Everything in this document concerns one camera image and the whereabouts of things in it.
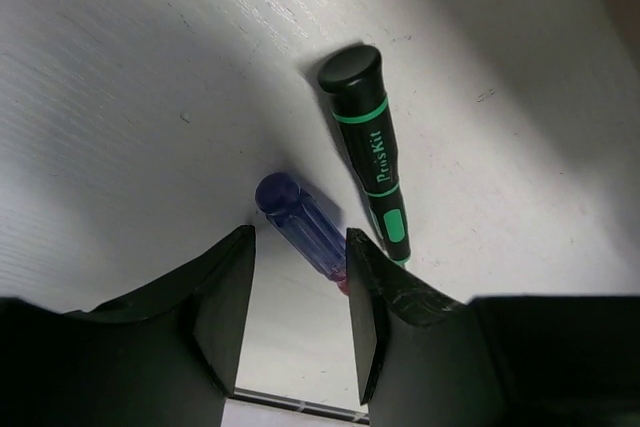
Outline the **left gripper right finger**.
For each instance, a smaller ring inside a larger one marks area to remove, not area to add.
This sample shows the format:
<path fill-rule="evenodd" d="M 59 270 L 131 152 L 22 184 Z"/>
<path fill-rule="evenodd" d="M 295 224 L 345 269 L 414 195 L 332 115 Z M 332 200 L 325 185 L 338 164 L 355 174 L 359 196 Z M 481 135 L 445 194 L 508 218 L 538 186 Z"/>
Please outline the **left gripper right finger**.
<path fill-rule="evenodd" d="M 359 397 L 374 426 L 635 426 L 635 296 L 460 303 L 347 233 Z"/>

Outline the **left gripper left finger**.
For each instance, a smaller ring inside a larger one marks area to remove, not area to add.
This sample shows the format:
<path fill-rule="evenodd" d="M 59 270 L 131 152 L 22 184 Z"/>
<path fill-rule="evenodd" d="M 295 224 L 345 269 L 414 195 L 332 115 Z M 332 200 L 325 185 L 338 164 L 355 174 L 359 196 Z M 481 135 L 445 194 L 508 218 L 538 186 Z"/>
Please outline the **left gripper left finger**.
<path fill-rule="evenodd" d="M 233 394 L 256 234 L 89 312 L 1 301 L 5 426 L 217 426 Z"/>

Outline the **blue handled screwdriver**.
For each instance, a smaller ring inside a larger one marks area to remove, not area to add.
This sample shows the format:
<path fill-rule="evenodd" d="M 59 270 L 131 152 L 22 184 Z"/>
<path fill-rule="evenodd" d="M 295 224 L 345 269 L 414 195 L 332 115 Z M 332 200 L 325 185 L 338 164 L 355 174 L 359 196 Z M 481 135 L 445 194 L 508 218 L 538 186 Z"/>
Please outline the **blue handled screwdriver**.
<path fill-rule="evenodd" d="M 319 274 L 349 295 L 345 237 L 310 193 L 288 173 L 276 172 L 261 180 L 255 202 Z"/>

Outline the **black precision screwdriver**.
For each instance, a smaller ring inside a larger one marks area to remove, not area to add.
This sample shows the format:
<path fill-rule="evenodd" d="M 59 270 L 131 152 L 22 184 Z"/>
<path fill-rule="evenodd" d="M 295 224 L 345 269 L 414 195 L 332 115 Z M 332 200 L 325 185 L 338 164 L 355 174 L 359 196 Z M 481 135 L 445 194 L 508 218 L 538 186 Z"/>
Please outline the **black precision screwdriver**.
<path fill-rule="evenodd" d="M 342 49 L 326 59 L 317 81 L 329 98 L 384 249 L 404 265 L 411 256 L 409 228 L 381 52 L 367 44 Z"/>

